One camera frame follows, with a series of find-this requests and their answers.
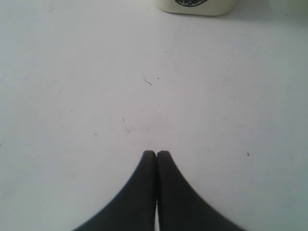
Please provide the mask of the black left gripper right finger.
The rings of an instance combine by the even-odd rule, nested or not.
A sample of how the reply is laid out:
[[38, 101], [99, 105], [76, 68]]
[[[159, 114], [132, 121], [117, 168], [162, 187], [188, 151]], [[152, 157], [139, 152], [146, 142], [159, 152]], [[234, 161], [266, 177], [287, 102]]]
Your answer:
[[161, 231], [242, 231], [190, 186], [170, 152], [157, 153], [157, 205]]

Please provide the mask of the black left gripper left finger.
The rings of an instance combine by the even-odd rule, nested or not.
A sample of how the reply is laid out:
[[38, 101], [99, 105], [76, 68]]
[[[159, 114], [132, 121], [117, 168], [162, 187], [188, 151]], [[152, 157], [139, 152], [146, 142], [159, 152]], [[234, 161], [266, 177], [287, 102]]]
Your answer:
[[123, 188], [76, 231], [153, 231], [157, 196], [157, 158], [153, 151], [141, 159]]

